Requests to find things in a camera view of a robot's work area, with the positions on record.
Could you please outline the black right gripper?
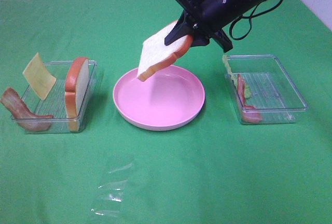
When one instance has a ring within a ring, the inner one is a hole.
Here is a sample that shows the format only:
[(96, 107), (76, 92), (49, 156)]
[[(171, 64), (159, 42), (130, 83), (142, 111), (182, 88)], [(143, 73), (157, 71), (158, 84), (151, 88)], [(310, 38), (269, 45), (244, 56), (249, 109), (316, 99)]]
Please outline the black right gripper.
[(176, 0), (183, 12), (174, 28), (164, 38), (166, 46), (181, 37), (191, 35), (192, 47), (207, 46), (210, 39), (216, 41), (224, 52), (233, 48), (232, 41), (222, 30), (226, 24), (223, 22), (222, 7), (228, 0)]

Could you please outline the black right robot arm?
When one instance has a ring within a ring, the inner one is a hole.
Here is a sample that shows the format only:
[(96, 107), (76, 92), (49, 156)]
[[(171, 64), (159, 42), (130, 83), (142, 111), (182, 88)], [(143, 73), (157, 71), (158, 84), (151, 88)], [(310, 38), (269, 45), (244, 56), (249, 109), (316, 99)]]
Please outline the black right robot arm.
[(173, 30), (165, 37), (165, 45), (185, 35), (192, 35), (193, 47), (206, 46), (210, 39), (214, 39), (224, 52), (228, 52), (233, 46), (222, 28), (265, 0), (176, 1), (184, 10)]

